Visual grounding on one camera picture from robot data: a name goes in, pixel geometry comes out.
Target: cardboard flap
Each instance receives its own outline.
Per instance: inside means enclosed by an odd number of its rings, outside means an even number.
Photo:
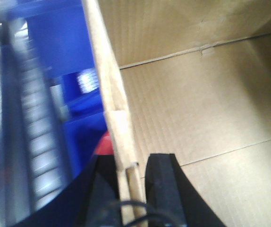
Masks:
[[[271,0],[99,0],[119,66],[271,33]]]

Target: corrugated cardboard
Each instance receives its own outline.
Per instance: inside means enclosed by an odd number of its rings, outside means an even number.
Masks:
[[[271,0],[99,0],[119,66],[271,33]]]
[[[100,0],[122,77],[93,2],[119,169],[138,161],[144,177],[150,153],[175,153],[228,227],[271,226],[271,1]]]

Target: black wire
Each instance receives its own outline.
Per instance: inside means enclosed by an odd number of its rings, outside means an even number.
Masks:
[[[117,210],[121,209],[123,206],[136,206],[136,207],[143,207],[149,213],[154,213],[154,207],[150,206],[149,204],[140,202],[140,201],[114,201],[108,204],[105,208],[101,210],[99,216],[96,216],[92,219],[91,225],[93,227],[98,227],[103,220],[110,217],[110,214],[114,214]]]
[[[141,216],[141,217],[127,223],[123,227],[132,227],[132,226],[135,226],[135,225],[137,225],[143,221],[146,221],[146,220],[155,220],[155,221],[162,222],[164,224],[170,224],[171,227],[178,227],[178,224],[176,223],[176,221],[172,217],[170,217],[168,214],[164,214],[160,211],[157,211],[154,213],[148,213],[144,216]]]

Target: red part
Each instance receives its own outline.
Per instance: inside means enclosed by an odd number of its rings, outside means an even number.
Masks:
[[[97,155],[113,155],[112,142],[108,131],[100,139],[94,153]]]

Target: blue container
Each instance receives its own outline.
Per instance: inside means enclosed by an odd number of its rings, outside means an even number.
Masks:
[[[107,130],[81,0],[18,0],[7,18],[27,21],[45,75],[62,85],[72,116],[63,128],[76,176]]]
[[[107,127],[103,113],[84,116],[64,123],[69,155],[76,177],[93,155]]]
[[[81,0],[24,0],[7,16],[26,19],[48,77],[94,67]]]

